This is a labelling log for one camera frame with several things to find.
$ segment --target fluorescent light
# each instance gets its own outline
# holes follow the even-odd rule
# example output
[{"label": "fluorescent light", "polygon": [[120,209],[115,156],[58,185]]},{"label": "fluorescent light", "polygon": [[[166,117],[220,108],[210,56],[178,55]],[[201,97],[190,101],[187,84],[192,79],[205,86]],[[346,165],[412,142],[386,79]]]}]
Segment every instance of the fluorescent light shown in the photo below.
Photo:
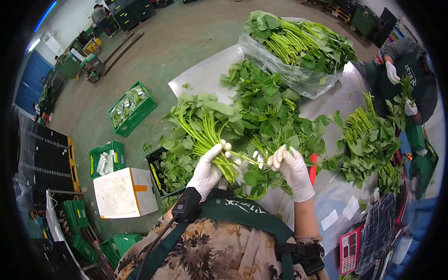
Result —
[{"label": "fluorescent light", "polygon": [[28,49],[28,51],[32,51],[34,49],[34,47],[40,42],[40,38],[36,40],[36,42],[34,42],[31,47]]},{"label": "fluorescent light", "polygon": [[39,24],[36,26],[36,29],[34,29],[34,32],[36,32],[36,30],[39,28],[40,24],[42,23],[42,21],[44,20],[44,18],[48,15],[48,13],[50,12],[50,10],[54,7],[54,5],[56,5],[56,1],[53,2],[53,4],[48,8],[48,10],[46,11],[46,13],[43,15],[43,17],[40,19]]}]

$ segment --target white foam box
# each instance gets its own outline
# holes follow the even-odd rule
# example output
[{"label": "white foam box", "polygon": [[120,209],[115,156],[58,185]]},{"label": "white foam box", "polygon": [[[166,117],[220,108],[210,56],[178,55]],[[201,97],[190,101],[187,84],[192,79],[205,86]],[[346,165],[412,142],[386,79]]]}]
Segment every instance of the white foam box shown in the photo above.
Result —
[{"label": "white foam box", "polygon": [[103,219],[140,217],[159,209],[149,170],[127,167],[95,178],[93,186]]}]

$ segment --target floral shirt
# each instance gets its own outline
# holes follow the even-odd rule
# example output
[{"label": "floral shirt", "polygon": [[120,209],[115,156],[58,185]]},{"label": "floral shirt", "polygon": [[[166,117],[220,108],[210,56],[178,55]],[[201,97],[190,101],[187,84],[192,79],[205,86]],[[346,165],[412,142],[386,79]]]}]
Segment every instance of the floral shirt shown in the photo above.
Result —
[{"label": "floral shirt", "polygon": [[[118,280],[126,280],[139,265],[151,242],[169,221],[166,214],[160,217],[148,236],[126,252],[115,271]],[[164,237],[175,227],[176,223],[173,223]],[[305,245],[321,240],[321,236],[294,236],[288,239],[288,243]],[[273,235],[256,228],[200,218],[188,225],[152,279],[281,279],[281,263],[276,260],[275,242]],[[294,265],[294,276],[297,280],[316,279],[316,276],[307,277],[300,264]],[[321,280],[329,280],[325,269],[319,276]]]}]

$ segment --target green vegetable bunch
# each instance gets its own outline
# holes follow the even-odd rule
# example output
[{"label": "green vegetable bunch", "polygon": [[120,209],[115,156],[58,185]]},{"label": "green vegetable bunch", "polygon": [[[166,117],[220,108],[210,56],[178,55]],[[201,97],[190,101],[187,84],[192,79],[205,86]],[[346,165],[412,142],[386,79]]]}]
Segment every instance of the green vegetable bunch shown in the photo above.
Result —
[{"label": "green vegetable bunch", "polygon": [[353,42],[317,22],[289,22],[263,11],[250,13],[245,31],[288,65],[334,74],[357,61]]},{"label": "green vegetable bunch", "polygon": [[[220,143],[223,131],[243,135],[241,118],[238,107],[217,102],[215,95],[182,93],[178,105],[164,118],[175,124],[176,128],[169,139],[162,137],[159,142],[176,155],[182,155],[191,149],[194,155],[202,156]],[[224,151],[212,162],[221,170],[226,180],[232,183],[237,175],[233,167],[235,163],[224,156]],[[229,152],[256,163],[235,151]]]},{"label": "green vegetable bunch", "polygon": [[195,155],[177,156],[171,152],[162,153],[160,160],[156,161],[157,168],[162,172],[161,177],[166,185],[166,193],[172,193],[185,186],[193,177],[193,170],[198,163]]},{"label": "green vegetable bunch", "polygon": [[[238,138],[238,145],[253,157],[255,151],[263,156],[264,163],[269,156],[282,145],[294,147],[304,156],[308,166],[314,164],[309,160],[311,154],[322,155],[325,152],[323,134],[329,125],[329,118],[325,115],[314,121],[299,117],[299,110],[295,102],[300,96],[290,89],[280,88],[280,75],[269,75],[248,60],[240,61],[229,69],[228,75],[221,80],[237,86],[239,97],[234,100],[234,107],[241,108],[244,137],[226,135],[231,139]],[[339,112],[330,116],[342,126]],[[265,164],[262,169],[259,164],[249,164],[243,179],[251,186],[250,194],[246,194],[246,185],[234,186],[237,197],[258,200],[266,194],[267,187],[280,186],[288,194],[291,189],[284,181],[280,172],[274,172]]]},{"label": "green vegetable bunch", "polygon": [[394,127],[404,131],[406,128],[406,99],[412,100],[412,90],[414,88],[411,86],[411,80],[408,75],[401,78],[400,84],[403,86],[401,96],[397,95],[393,98],[394,104],[392,104],[390,100],[386,100],[386,104],[390,113],[388,116],[389,120],[392,122]]},{"label": "green vegetable bunch", "polygon": [[181,197],[181,195],[176,194],[176,195],[168,196],[166,198],[162,198],[162,206],[160,206],[160,208],[159,208],[160,213],[163,215],[166,212],[168,212],[168,210],[170,210],[171,207],[173,207],[174,204],[176,204],[176,202],[179,200],[179,197]]},{"label": "green vegetable bunch", "polygon": [[[381,176],[380,182],[384,182],[380,191],[390,190],[396,194],[400,190],[401,182],[395,179],[398,177],[397,174],[395,177],[390,174],[392,170],[398,172],[400,168],[394,168],[390,161],[392,155],[400,148],[401,141],[395,137],[394,126],[375,113],[370,93],[363,92],[363,94],[367,99],[368,111],[365,112],[359,107],[349,114],[343,134],[337,143],[340,153],[326,159],[322,163],[322,168],[340,169],[347,182],[354,182],[353,184],[360,189],[372,172],[378,172]],[[344,153],[345,145],[348,146],[349,156]]]},{"label": "green vegetable bunch", "polygon": [[379,193],[387,194],[392,192],[394,196],[400,193],[400,186],[403,184],[403,167],[393,167],[390,162],[380,166],[377,170]]},{"label": "green vegetable bunch", "polygon": [[141,86],[135,86],[127,91],[110,112],[113,127],[115,129],[119,127],[146,98],[146,92]]}]

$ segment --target dark green apron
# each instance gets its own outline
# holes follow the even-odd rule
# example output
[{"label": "dark green apron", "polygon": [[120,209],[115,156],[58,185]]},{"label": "dark green apron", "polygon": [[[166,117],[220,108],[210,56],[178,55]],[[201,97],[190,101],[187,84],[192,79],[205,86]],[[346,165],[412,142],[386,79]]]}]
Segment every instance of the dark green apron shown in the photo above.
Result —
[{"label": "dark green apron", "polygon": [[[404,54],[394,62],[397,76],[401,78],[409,75],[411,85],[414,87],[412,97],[415,99],[416,104],[422,100],[427,87],[425,74],[420,61],[417,59],[419,51],[420,49],[416,47],[414,52]],[[376,97],[374,99],[375,110],[377,110],[378,115],[386,117],[388,112],[385,100],[390,100],[394,104],[393,98],[401,94],[402,86],[399,84],[393,85],[389,81],[386,65],[379,65],[375,62],[366,63],[365,65],[366,80],[372,89],[371,94]]]},{"label": "dark green apron", "polygon": [[[235,198],[228,191],[213,189],[207,200],[201,203],[202,213],[199,218],[219,221],[229,221],[271,233],[276,237],[278,244],[286,243],[294,232],[276,215],[268,213],[256,202],[248,199]],[[161,263],[168,256],[171,249],[176,245],[179,238],[187,228],[187,223],[178,224],[169,235],[167,235],[158,246],[148,255],[145,263],[139,264],[131,272],[128,280],[135,280],[138,271],[142,268],[141,280],[150,279]],[[291,254],[282,254],[282,279],[293,280],[293,258]]]}]

